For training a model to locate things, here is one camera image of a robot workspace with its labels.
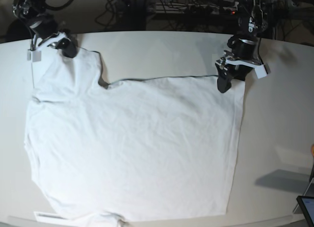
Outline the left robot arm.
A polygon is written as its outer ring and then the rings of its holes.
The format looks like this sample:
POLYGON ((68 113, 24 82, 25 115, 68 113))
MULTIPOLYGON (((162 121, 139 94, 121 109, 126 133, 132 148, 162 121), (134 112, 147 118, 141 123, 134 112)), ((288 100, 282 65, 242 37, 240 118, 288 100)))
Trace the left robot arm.
POLYGON ((244 81, 252 70, 257 77, 268 75, 266 66, 260 55, 261 38, 268 23, 264 19, 261 0, 235 0, 240 33, 229 38, 228 50, 215 62, 218 79, 217 88, 221 93, 227 92, 233 79, 244 81))

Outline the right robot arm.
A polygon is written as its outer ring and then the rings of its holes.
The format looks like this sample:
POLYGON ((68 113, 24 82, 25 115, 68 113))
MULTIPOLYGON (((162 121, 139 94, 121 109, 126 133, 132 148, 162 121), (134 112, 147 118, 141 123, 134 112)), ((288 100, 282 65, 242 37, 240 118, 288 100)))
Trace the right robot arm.
POLYGON ((74 0, 54 7, 46 0, 13 0, 12 11, 26 26, 30 33, 30 49, 27 59, 32 62, 41 60, 41 51, 45 47, 61 50, 65 57, 74 58, 77 47, 73 42, 70 31, 61 29, 54 16, 47 11, 59 11, 68 7, 74 0))

